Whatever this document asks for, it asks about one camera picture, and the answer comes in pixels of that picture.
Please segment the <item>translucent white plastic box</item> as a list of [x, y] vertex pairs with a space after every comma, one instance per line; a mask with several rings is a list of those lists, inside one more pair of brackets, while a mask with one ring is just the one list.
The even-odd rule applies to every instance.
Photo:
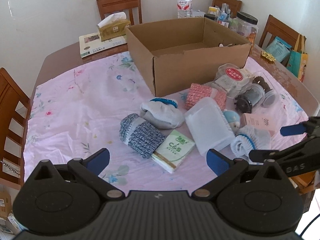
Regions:
[[206, 156], [212, 148], [217, 151], [224, 149], [235, 138], [220, 107], [210, 97], [202, 98], [184, 116], [198, 152], [202, 156]]

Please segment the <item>small pink carton box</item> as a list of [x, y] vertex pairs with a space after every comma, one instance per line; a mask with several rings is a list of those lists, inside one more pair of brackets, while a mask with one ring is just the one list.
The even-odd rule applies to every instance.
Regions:
[[263, 129], [269, 131], [271, 136], [274, 136], [276, 133], [276, 125], [269, 116], [244, 113], [240, 118], [241, 127], [246, 125], [251, 125], [256, 129]]

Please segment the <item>small clear jar dark contents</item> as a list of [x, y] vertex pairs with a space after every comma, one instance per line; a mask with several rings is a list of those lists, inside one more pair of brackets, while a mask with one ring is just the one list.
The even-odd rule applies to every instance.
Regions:
[[279, 94], [272, 85], [271, 81], [265, 75], [260, 74], [255, 76], [253, 83], [260, 85], [265, 92], [264, 101], [262, 103], [264, 108], [270, 108], [278, 102]]

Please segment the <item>gold ornament coaster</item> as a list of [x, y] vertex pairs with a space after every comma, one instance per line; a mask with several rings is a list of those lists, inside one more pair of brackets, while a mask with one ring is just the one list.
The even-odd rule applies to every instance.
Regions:
[[268, 62], [274, 62], [274, 61], [276, 61], [276, 58], [275, 58], [272, 54], [270, 54], [270, 53], [268, 53], [268, 52], [266, 52], [266, 51], [264, 51], [264, 50], [261, 52], [260, 56], [261, 56], [263, 59], [267, 60]]

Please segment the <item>clear container red label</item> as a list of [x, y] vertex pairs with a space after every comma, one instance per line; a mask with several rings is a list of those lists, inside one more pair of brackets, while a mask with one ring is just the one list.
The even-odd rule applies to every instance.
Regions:
[[223, 90], [228, 98], [235, 98], [253, 80], [253, 74], [231, 63], [221, 65], [215, 75], [212, 87]]

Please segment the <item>wooden chair far right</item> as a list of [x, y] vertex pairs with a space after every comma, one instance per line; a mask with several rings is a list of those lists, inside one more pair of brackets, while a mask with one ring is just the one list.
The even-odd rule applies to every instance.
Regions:
[[292, 47], [295, 46], [299, 35], [297, 31], [295, 31], [294, 29], [292, 29], [291, 27], [281, 22], [272, 15], [268, 16], [265, 28], [263, 30], [262, 36], [258, 44], [260, 48], [263, 47], [265, 38], [268, 33], [271, 34], [271, 38], [268, 44], [270, 44], [275, 39], [275, 37], [279, 37]]

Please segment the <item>green C&S tissue pack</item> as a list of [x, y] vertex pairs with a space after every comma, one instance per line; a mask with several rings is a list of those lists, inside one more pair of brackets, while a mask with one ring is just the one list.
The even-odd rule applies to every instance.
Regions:
[[173, 130], [156, 148], [152, 159], [167, 172], [173, 173], [194, 149], [195, 142], [177, 130]]

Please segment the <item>teal foil pouch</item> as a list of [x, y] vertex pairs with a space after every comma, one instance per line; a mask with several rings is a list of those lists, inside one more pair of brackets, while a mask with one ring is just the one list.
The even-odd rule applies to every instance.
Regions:
[[291, 48], [291, 45], [276, 36], [266, 47], [265, 51], [270, 53], [278, 62], [282, 62], [290, 55]]

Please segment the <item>wooden chair left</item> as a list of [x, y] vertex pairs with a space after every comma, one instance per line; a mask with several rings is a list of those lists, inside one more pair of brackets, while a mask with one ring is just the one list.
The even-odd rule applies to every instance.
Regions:
[[[23, 151], [30, 111], [29, 97], [1, 68], [1, 184], [16, 190], [24, 184]], [[5, 149], [8, 139], [19, 147], [19, 156]]]

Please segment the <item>white sock blue band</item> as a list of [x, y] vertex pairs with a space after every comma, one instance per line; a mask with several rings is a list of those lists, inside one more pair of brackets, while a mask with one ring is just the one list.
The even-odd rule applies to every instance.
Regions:
[[185, 121], [176, 100], [153, 98], [140, 106], [140, 116], [158, 129], [175, 129]]
[[234, 140], [230, 144], [232, 153], [237, 158], [245, 159], [249, 162], [251, 150], [268, 150], [271, 147], [271, 136], [269, 131], [256, 129], [246, 125], [236, 132]]

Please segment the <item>blue plush doll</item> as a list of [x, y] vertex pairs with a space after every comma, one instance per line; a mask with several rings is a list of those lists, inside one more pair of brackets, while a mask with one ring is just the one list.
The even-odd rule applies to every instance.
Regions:
[[230, 110], [224, 110], [223, 114], [229, 123], [232, 131], [236, 133], [238, 129], [240, 128], [240, 116], [238, 113], [235, 111], [230, 111]]

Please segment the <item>plastic water bottle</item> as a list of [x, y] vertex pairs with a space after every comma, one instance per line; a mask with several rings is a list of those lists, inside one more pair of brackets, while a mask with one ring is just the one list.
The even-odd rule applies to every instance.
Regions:
[[191, 18], [193, 16], [192, 1], [193, 0], [177, 0], [178, 18]]

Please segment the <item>teal yellow gift bag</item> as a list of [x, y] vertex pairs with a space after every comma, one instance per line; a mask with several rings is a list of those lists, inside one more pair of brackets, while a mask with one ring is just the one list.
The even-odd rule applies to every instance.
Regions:
[[305, 52], [305, 36], [299, 34], [295, 47], [291, 51], [287, 69], [303, 82], [308, 64], [308, 54]]

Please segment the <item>pink knit sock roll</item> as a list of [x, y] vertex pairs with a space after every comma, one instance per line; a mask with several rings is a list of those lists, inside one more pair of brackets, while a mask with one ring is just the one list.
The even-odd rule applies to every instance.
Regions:
[[191, 109], [196, 105], [202, 98], [212, 98], [220, 109], [223, 111], [226, 105], [227, 95], [223, 90], [216, 89], [213, 87], [192, 83], [185, 101], [185, 108]]

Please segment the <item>blue speckled knit sock roll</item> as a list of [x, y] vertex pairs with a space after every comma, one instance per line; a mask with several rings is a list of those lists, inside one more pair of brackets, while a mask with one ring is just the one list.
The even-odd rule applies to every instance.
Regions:
[[132, 113], [120, 122], [120, 140], [142, 158], [149, 159], [166, 136], [150, 122]]

